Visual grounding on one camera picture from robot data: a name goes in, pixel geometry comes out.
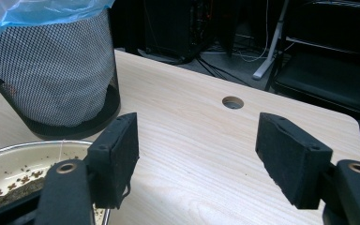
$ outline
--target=mesh trash can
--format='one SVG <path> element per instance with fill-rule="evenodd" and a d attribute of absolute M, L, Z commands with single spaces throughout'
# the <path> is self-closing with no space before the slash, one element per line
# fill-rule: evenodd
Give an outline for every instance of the mesh trash can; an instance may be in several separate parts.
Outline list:
<path fill-rule="evenodd" d="M 108 9 L 0 34 L 0 93 L 41 139 L 81 139 L 119 113 Z"/>

